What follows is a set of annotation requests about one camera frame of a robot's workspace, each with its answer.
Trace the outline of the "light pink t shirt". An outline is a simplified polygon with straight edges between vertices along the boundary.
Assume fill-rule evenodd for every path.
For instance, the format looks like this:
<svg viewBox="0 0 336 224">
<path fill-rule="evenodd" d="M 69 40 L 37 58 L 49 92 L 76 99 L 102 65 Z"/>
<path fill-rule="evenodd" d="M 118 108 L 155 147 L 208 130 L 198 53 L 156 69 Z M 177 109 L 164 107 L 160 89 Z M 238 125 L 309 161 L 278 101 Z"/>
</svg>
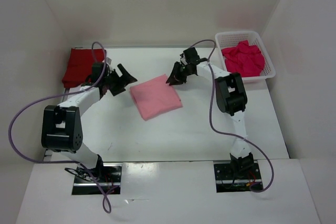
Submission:
<svg viewBox="0 0 336 224">
<path fill-rule="evenodd" d="M 131 97 L 145 121 L 183 107 L 178 93 L 166 80 L 167 75 L 163 74 L 130 88 Z"/>
</svg>

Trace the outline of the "dark red t shirt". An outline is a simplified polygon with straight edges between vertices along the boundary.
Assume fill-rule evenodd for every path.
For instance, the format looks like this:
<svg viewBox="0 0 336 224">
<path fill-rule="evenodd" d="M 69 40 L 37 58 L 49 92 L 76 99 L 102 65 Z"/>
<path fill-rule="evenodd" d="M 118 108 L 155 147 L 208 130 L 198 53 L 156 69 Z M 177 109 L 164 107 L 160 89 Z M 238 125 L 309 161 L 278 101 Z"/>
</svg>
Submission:
<svg viewBox="0 0 336 224">
<path fill-rule="evenodd" d="M 92 74 L 92 65 L 95 60 L 91 49 L 71 49 L 66 72 L 62 78 L 65 89 L 75 88 L 85 82 Z"/>
</svg>

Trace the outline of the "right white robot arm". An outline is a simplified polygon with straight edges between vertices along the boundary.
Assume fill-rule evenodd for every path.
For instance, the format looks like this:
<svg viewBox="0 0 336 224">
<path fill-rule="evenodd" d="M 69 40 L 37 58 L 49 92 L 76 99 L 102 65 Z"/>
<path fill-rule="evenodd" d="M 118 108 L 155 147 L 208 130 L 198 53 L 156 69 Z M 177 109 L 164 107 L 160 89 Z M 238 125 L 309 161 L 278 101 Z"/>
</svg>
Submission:
<svg viewBox="0 0 336 224">
<path fill-rule="evenodd" d="M 216 100 L 218 109 L 231 118 L 233 133 L 225 133 L 235 139 L 230 149 L 230 172 L 233 179 L 243 178 L 254 165 L 254 157 L 246 142 L 245 110 L 247 94 L 240 74 L 227 72 L 205 59 L 196 63 L 175 62 L 166 83 L 181 85 L 187 77 L 196 75 L 212 82 L 211 104 Z"/>
</svg>

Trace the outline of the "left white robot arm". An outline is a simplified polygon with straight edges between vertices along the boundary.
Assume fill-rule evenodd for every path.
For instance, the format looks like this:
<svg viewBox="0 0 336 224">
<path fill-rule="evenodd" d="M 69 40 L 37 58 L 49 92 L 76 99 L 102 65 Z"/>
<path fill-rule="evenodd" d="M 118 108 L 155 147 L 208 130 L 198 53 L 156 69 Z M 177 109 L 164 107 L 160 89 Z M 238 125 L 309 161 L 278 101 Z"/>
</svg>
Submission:
<svg viewBox="0 0 336 224">
<path fill-rule="evenodd" d="M 72 161 L 83 164 L 83 168 L 69 169 L 69 173 L 93 182 L 108 176 L 100 155 L 94 153 L 83 142 L 81 116 L 109 91 L 116 96 L 125 91 L 127 85 L 137 82 L 123 65 L 110 69 L 103 62 L 94 63 L 79 91 L 58 105 L 44 109 L 41 144 L 53 152 L 62 153 Z"/>
</svg>

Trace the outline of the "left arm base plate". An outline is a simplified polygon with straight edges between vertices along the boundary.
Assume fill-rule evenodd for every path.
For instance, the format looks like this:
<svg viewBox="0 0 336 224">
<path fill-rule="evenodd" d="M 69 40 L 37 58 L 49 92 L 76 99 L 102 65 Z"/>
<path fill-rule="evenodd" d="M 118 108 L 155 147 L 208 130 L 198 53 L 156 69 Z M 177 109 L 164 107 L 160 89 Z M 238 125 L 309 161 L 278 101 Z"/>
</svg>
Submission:
<svg viewBox="0 0 336 224">
<path fill-rule="evenodd" d="M 101 195 L 97 184 L 81 166 L 78 166 L 76 169 L 65 168 L 65 171 L 74 175 L 72 195 Z M 120 194 L 122 163 L 104 163 L 103 174 L 100 177 L 95 173 L 93 174 L 105 193 Z"/>
</svg>

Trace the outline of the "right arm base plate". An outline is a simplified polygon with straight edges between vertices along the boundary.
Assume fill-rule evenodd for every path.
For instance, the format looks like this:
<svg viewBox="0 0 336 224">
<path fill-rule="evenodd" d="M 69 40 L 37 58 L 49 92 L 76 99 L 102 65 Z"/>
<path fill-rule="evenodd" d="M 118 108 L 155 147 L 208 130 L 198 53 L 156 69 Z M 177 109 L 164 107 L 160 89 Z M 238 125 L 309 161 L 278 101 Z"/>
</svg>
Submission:
<svg viewBox="0 0 336 224">
<path fill-rule="evenodd" d="M 250 186 L 257 191 L 264 188 L 256 161 L 249 171 L 241 175 L 234 175 L 229 161 L 214 162 L 213 166 L 217 193 L 250 191 Z"/>
</svg>

